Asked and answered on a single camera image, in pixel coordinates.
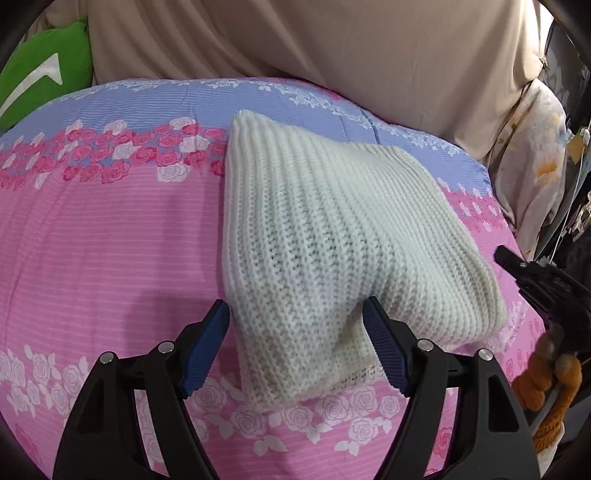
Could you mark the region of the white red black knit sweater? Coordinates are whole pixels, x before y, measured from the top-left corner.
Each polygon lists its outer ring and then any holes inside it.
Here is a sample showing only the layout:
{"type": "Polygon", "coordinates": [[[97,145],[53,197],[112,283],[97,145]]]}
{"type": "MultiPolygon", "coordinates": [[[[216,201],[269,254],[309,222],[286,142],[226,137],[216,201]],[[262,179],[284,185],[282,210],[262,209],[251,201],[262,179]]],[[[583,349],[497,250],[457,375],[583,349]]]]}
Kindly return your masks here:
{"type": "Polygon", "coordinates": [[[362,323],[370,297],[442,346],[505,326],[492,267],[404,150],[242,110],[224,181],[223,288],[252,407],[276,410],[381,378],[362,323]]]}

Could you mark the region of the floral cream hanging cloth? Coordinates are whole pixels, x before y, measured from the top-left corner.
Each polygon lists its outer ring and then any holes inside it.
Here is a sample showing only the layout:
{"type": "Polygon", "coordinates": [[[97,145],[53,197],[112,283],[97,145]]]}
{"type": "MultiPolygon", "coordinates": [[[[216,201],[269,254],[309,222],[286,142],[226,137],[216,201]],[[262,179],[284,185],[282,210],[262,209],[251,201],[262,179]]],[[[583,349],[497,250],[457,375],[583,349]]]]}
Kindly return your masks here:
{"type": "Polygon", "coordinates": [[[563,199],[566,114],[551,89],[535,79],[485,157],[493,191],[522,255],[534,258],[542,229],[563,199]]]}

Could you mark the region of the pink floral bed quilt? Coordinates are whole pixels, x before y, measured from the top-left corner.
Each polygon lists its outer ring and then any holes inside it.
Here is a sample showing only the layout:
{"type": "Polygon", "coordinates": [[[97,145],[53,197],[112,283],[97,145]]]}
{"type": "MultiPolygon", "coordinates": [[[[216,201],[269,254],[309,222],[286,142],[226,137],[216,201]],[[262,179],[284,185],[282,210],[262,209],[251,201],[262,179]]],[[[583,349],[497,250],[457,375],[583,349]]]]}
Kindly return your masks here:
{"type": "MultiPolygon", "coordinates": [[[[1,137],[1,414],[48,476],[98,355],[144,354],[221,298],[223,160],[242,109],[406,150],[483,256],[519,252],[484,166],[314,84],[129,80],[56,99],[1,137]]],[[[374,477],[407,404],[388,382],[256,413],[235,354],[230,329],[186,403],[221,479],[374,477]]]]}

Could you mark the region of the beige draped curtain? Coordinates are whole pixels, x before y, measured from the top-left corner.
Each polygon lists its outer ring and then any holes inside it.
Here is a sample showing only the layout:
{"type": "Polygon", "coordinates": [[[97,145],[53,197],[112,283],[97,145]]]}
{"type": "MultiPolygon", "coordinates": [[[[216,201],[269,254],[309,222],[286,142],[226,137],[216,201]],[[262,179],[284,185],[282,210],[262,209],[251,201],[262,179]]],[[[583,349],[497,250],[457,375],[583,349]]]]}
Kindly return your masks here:
{"type": "Polygon", "coordinates": [[[98,82],[285,77],[380,118],[491,149],[543,68],[536,1],[56,1],[47,27],[86,18],[98,82]]]}

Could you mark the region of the green round plush pillow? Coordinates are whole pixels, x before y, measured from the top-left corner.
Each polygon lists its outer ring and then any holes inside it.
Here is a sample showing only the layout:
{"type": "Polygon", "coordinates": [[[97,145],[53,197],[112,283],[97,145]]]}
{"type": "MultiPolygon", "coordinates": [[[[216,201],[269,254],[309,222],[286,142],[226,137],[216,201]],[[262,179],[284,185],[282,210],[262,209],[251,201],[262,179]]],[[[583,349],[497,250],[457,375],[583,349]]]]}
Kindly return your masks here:
{"type": "Polygon", "coordinates": [[[1,129],[11,129],[51,100],[88,88],[92,77],[86,18],[32,36],[1,72],[1,129]]]}

